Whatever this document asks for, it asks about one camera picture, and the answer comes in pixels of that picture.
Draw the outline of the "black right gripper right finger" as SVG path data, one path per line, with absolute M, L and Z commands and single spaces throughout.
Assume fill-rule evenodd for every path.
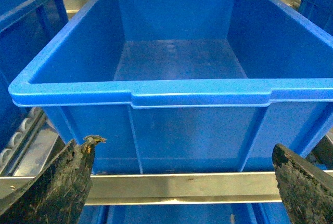
M 332 223 L 332 176 L 280 143 L 272 162 L 290 222 Z

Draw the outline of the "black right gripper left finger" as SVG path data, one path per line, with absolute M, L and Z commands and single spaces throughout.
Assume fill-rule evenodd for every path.
M 100 135 L 74 139 L 32 180 L 1 199 L 1 223 L 78 223 L 92 187 Z

